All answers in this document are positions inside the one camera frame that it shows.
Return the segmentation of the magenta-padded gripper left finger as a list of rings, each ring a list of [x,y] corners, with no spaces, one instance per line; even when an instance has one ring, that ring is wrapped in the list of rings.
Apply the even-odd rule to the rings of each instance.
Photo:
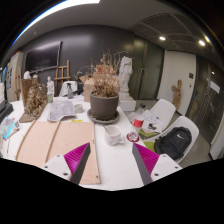
[[[79,184],[90,152],[90,144],[85,143],[65,155],[55,155],[42,166],[42,169],[74,184]]]

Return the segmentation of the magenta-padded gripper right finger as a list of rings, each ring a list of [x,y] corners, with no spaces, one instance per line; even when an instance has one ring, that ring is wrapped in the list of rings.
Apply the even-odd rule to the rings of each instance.
[[[158,155],[137,143],[133,144],[132,153],[144,185],[182,169],[182,167],[167,154]]]

